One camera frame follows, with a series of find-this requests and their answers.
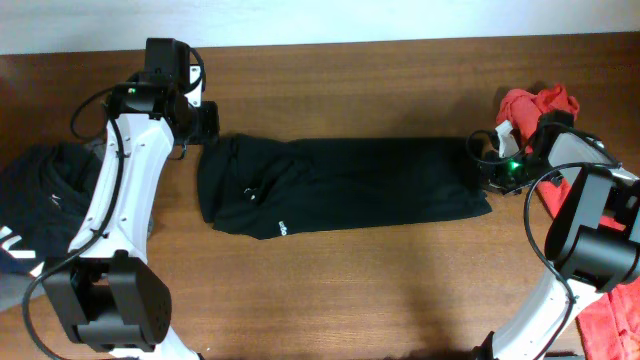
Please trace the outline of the black polo shirt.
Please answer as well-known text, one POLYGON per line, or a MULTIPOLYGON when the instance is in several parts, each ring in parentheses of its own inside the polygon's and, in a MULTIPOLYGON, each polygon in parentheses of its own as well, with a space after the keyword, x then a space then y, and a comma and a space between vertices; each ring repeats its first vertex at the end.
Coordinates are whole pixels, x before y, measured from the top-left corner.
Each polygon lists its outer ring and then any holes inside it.
POLYGON ((236 134, 204 147, 197 195, 213 229, 258 240, 492 210, 459 137, 281 142, 236 134))

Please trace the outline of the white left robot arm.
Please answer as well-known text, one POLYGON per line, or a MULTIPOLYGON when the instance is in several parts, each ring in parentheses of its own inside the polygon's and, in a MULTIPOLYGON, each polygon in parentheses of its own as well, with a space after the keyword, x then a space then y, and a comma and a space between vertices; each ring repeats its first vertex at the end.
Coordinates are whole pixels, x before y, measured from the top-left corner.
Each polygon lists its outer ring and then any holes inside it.
POLYGON ((197 359, 171 326, 168 287, 148 266, 148 223, 176 142, 217 131, 217 108, 201 82, 185 90, 117 85, 107 105, 107 144, 86 216, 66 259, 40 276, 69 340, 117 358, 197 359))

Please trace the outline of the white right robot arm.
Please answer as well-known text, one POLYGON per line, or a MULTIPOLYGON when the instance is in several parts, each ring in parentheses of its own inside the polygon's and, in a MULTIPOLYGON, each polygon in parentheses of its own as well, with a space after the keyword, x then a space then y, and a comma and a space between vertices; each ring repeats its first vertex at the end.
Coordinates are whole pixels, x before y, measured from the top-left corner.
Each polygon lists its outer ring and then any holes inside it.
POLYGON ((472 350, 474 359, 542 359, 589 305, 639 276, 639 179, 600 139, 562 122, 541 122, 522 144, 503 123, 487 132, 492 150, 468 153, 487 190, 525 192, 524 229, 543 275, 517 314, 472 350), (544 245, 534 239, 531 201, 553 178, 570 189, 544 245))

